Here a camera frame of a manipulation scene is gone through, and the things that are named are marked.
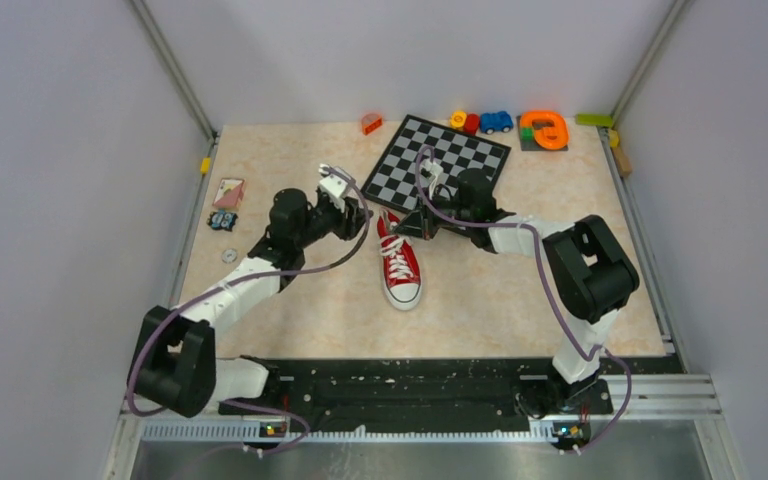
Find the red canvas sneaker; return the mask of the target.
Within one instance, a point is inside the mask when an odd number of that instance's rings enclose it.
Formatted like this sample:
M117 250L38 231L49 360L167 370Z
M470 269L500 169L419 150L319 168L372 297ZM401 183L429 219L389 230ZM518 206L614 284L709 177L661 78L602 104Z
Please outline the red canvas sneaker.
M423 283L414 249L406 236L395 233L400 219L382 208L376 220L379 237L383 291L390 304L399 311L414 309L420 302Z

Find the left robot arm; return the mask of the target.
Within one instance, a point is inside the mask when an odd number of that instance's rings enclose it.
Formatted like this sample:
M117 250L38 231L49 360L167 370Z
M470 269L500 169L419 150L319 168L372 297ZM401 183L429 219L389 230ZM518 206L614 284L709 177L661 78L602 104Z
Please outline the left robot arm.
M213 403L242 400L257 413L279 404L277 376L261 360L220 360L216 341L256 305L284 291L305 268L305 250L333 235L361 244L369 230L364 199L317 190L317 202L295 188L273 198L263 235L239 264L202 294L174 309L156 306L143 319L127 380L129 410L146 417L136 397L186 418Z

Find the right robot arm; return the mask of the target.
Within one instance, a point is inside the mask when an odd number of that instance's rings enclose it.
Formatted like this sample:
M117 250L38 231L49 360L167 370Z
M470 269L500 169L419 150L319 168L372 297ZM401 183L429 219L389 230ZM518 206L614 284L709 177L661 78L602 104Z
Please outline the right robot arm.
M628 255L598 215L552 227L500 209L479 169L460 172L450 194L437 182L441 171L436 164L421 168L420 174L429 183L417 188L417 206L396 233L430 240L446 229L462 233L481 250L533 258L565 335L552 359L546 397L554 409L574 411L596 380L609 329L639 288Z

